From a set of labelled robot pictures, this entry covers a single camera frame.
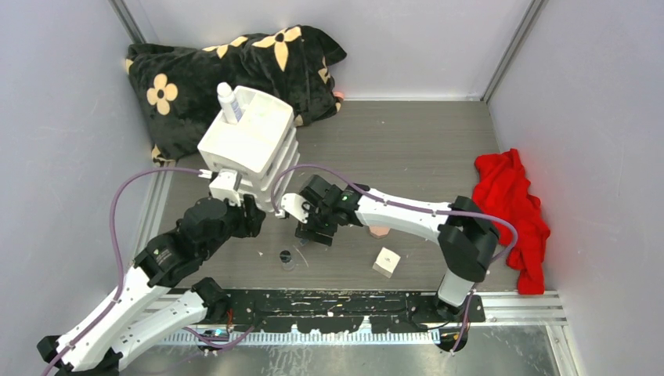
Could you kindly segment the clear jar black lid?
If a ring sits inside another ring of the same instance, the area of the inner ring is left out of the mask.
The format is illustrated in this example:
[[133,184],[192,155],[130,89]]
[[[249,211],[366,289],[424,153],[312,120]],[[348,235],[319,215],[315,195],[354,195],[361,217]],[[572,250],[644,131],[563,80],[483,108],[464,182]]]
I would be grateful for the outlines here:
[[279,254],[279,258],[281,261],[282,268],[286,271],[291,271],[296,266],[295,261],[293,260],[293,256],[291,252],[288,250],[281,251]]

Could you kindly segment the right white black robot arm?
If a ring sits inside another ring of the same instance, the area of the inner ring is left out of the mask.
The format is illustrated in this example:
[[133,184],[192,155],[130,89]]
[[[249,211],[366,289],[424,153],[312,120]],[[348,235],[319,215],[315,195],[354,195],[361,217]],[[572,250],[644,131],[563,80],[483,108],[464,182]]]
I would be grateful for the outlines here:
[[447,322],[464,313],[471,289],[485,279],[500,232],[468,197],[451,203],[395,197],[361,184],[344,189],[319,175],[298,193],[285,193],[280,207],[298,220],[296,237],[330,246],[341,226],[378,226],[436,243],[446,271],[433,299]]

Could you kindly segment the white plastic bottle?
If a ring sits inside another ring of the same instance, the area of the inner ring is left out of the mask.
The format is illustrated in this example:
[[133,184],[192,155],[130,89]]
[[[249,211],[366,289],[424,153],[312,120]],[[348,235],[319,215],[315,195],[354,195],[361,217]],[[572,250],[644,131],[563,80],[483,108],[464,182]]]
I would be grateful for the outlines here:
[[221,82],[217,86],[217,95],[226,122],[237,125],[244,112],[234,89],[227,82]]

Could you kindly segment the white plastic drawer organizer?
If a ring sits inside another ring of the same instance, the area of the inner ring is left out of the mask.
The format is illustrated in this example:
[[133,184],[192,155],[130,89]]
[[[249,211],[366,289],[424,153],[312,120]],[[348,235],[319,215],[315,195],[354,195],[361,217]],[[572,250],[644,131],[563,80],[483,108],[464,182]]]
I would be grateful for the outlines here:
[[212,179],[221,169],[242,175],[239,191],[253,195],[264,212],[273,212],[271,194],[281,195],[292,176],[282,172],[298,163],[300,154],[291,105],[265,92],[233,88],[244,115],[229,124],[222,108],[197,145]]

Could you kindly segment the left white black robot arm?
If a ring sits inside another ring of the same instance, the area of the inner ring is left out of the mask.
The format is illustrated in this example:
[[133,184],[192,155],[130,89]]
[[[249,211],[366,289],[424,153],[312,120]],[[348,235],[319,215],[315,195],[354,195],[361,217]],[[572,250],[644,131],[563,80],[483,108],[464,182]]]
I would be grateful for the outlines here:
[[117,375],[168,335],[191,324],[227,319],[228,295],[211,277],[175,302],[141,319],[140,314],[196,272],[228,239],[259,235],[265,213],[246,194],[239,205],[204,197],[173,230],[150,240],[121,284],[73,329],[38,344],[48,369],[59,375]]

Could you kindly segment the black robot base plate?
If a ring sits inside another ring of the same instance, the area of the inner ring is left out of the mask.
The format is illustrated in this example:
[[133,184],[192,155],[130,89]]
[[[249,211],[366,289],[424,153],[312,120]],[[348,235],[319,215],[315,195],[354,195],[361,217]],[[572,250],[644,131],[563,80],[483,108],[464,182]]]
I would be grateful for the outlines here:
[[223,310],[207,320],[244,332],[304,334],[355,333],[367,321],[373,334],[419,333],[429,327],[447,331],[462,320],[483,323],[482,299],[469,309],[447,309],[433,291],[321,291],[227,289]]

